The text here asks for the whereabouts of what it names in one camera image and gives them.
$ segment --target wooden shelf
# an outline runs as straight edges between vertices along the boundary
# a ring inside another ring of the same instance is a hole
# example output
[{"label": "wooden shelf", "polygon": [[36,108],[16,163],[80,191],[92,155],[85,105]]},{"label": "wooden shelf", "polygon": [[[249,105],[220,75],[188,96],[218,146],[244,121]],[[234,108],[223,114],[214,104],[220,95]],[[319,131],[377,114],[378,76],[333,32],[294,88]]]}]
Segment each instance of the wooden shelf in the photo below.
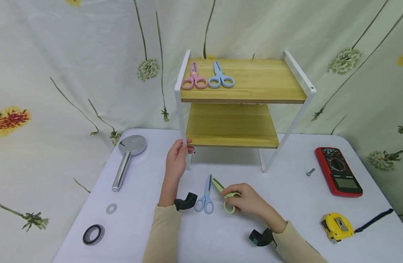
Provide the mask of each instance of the wooden shelf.
[{"label": "wooden shelf", "polygon": [[[196,62],[199,76],[215,75],[212,59],[190,59],[184,78],[188,78],[190,64]],[[217,59],[223,73],[234,78],[232,88],[181,89],[182,102],[196,103],[290,103],[302,104],[307,95],[282,59]]]},{"label": "wooden shelf", "polygon": [[267,105],[193,103],[187,125],[190,146],[272,148],[279,140]]}]

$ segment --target person's left hand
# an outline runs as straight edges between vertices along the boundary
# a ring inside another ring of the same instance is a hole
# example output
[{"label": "person's left hand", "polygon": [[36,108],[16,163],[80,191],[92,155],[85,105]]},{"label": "person's left hand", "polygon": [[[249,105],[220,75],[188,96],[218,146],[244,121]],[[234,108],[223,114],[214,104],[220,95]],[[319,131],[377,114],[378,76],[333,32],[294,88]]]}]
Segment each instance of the person's left hand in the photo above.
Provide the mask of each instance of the person's left hand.
[{"label": "person's left hand", "polygon": [[159,206],[167,207],[174,204],[177,198],[178,184],[185,171],[185,154],[193,153],[194,147],[185,147],[182,140],[177,140],[166,155],[165,177],[162,184]]},{"label": "person's left hand", "polygon": [[183,176],[186,163],[185,154],[192,154],[194,147],[185,147],[182,140],[177,140],[166,155],[165,179],[172,182],[178,182]]}]

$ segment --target green scissors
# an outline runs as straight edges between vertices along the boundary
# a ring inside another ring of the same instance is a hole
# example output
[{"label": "green scissors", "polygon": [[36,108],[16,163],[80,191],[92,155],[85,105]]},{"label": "green scissors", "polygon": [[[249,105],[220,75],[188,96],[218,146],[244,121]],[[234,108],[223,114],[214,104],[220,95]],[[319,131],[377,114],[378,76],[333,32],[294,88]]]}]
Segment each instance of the green scissors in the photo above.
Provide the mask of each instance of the green scissors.
[{"label": "green scissors", "polygon": [[[216,178],[212,178],[212,183],[213,183],[213,185],[216,186],[216,189],[218,189],[218,191],[220,193],[222,193],[222,191],[224,190],[224,187],[219,183],[218,180],[216,180]],[[232,192],[232,193],[227,194],[225,196],[225,199],[228,198],[228,197],[236,196],[236,195],[241,196],[241,194],[238,193],[238,192]],[[223,208],[225,209],[226,213],[233,214],[235,212],[235,205],[232,206],[232,211],[226,210],[226,202],[225,201],[223,201]]]}]

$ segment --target multimeter dial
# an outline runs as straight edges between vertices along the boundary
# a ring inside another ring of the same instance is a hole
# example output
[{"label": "multimeter dial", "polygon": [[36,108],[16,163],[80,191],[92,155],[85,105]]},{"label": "multimeter dial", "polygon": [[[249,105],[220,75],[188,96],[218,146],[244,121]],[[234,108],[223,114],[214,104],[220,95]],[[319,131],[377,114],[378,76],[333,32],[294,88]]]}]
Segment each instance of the multimeter dial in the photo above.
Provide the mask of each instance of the multimeter dial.
[{"label": "multimeter dial", "polygon": [[341,160],[338,160],[338,159],[331,159],[329,161],[329,163],[330,163],[330,166],[333,169],[336,169],[337,171],[344,171],[346,168],[345,164]]}]

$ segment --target scissors handle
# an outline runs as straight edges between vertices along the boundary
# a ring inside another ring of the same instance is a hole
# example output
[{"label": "scissors handle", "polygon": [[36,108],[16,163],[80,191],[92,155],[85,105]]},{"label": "scissors handle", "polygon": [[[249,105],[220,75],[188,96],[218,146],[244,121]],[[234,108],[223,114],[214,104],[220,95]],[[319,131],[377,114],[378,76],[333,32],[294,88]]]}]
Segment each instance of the scissors handle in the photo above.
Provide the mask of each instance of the scissors handle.
[{"label": "scissors handle", "polygon": [[205,89],[207,87],[207,80],[203,77],[199,77],[196,74],[193,75],[194,78],[194,85],[198,89]]},{"label": "scissors handle", "polygon": [[209,78],[209,87],[214,89],[220,87],[220,77],[218,75]]},{"label": "scissors handle", "polygon": [[[201,206],[200,208],[197,208],[197,203],[201,202]],[[194,210],[196,211],[202,211],[204,208],[204,204],[206,203],[206,198],[205,197],[201,197],[199,200],[196,201],[196,204],[194,204]]]},{"label": "scissors handle", "polygon": [[[210,209],[210,210],[207,209],[208,204],[212,205],[212,209]],[[210,215],[211,213],[213,213],[213,210],[215,210],[215,206],[213,205],[212,200],[209,199],[209,200],[207,200],[206,203],[204,203],[204,211],[206,212],[206,214]]]},{"label": "scissors handle", "polygon": [[[234,196],[236,196],[236,195],[241,196],[241,194],[238,193],[238,192],[232,192],[232,193],[227,194],[227,195],[225,196],[225,199],[228,198],[228,197],[234,197]],[[223,202],[223,208],[225,209],[226,213],[233,214],[233,213],[235,212],[235,205],[233,205],[233,206],[232,206],[232,210],[229,211],[229,210],[226,209],[226,202],[225,202],[225,201]]]},{"label": "scissors handle", "polygon": [[221,80],[222,86],[224,86],[225,88],[232,88],[234,86],[234,84],[235,84],[234,79],[232,77],[229,77],[229,76],[223,75],[223,76],[220,77],[220,80]]},{"label": "scissors handle", "polygon": [[[190,83],[190,86],[184,86],[185,83]],[[190,89],[192,89],[194,87],[194,78],[190,76],[190,77],[184,79],[183,82],[181,83],[181,87],[182,87],[182,89],[185,89],[186,91],[189,91]]]}]

